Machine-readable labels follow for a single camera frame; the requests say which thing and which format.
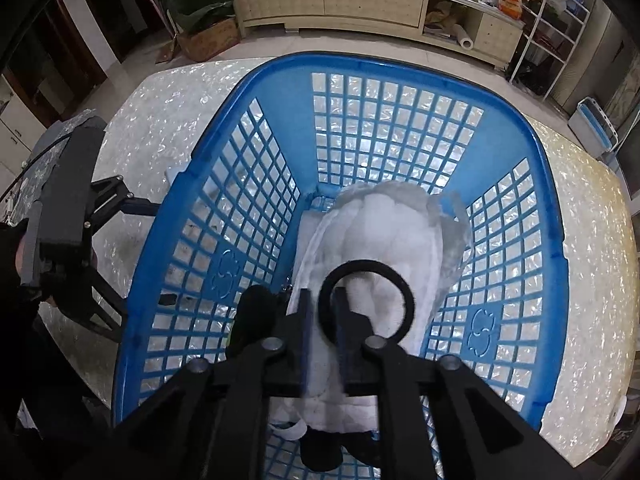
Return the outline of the white padded cloth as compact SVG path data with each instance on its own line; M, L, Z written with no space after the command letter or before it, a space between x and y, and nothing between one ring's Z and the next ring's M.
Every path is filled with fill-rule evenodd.
M456 192L430 195L419 185L399 181L353 184L338 194L329 211L303 214L286 310L296 312L300 294L308 290L310 310L316 312L322 283L346 262L382 263L407 283L416 304L399 341L416 356L437 309L459 281L471 238L469 215ZM269 425L289 441L311 429L356 434L378 428L375 398L344 393L337 350L319 322L311 324L305 392L299 399L271 400Z

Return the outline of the blue plastic laundry basket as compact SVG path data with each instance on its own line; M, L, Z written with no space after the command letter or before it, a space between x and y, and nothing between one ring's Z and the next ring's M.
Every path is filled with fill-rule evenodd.
M350 389L378 428L270 428L298 399L293 290L303 214L356 183L456 192L471 222L462 273L419 354L401 348L413 296L393 269L349 261ZM568 265L548 159L494 92L361 55L299 53L248 73L204 129L146 236L114 391L113 445L145 479L573 479L541 437L558 380Z

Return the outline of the grey patterned sleeve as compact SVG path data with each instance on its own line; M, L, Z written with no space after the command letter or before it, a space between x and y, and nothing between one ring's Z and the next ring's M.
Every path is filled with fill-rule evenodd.
M30 219L47 229L81 229L106 122L84 110L43 133L9 190L8 222Z

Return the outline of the cardboard box on floor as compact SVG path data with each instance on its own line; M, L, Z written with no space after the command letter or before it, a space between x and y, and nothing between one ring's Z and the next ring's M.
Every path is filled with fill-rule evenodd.
M226 18L209 28L188 35L178 35L178 44L184 55L193 62L206 62L238 44L241 40L234 18Z

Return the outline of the paper roll in cabinet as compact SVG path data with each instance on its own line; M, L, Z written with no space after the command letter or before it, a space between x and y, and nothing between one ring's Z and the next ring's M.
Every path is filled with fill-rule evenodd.
M456 37L458 45L462 47L463 50L469 51L474 48L474 41L460 24L453 24L451 30Z

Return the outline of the white blue storage bin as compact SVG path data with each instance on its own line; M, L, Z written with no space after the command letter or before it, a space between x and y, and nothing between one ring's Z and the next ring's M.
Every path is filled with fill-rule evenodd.
M577 103L576 110L568 121L568 128L584 150L594 158L612 153L620 142L612 122L591 96L586 96Z

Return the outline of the cream TV cabinet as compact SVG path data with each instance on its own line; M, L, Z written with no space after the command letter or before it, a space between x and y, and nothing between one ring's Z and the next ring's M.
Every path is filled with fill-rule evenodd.
M420 42L476 58L505 70L523 24L474 0L234 0L242 34L252 27L327 29ZM452 33L460 24L474 48L465 51Z

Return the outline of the orange bag on cabinet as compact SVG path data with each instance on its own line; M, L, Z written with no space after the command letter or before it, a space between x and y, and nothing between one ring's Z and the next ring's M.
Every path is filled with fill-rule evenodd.
M498 0L498 9L509 18L519 20L522 16L522 0Z

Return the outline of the white metal shelf rack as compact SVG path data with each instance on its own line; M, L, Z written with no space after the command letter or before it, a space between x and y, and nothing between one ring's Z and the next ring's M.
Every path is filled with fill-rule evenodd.
M523 33L508 79L538 98L550 96L588 24L591 0L522 0Z

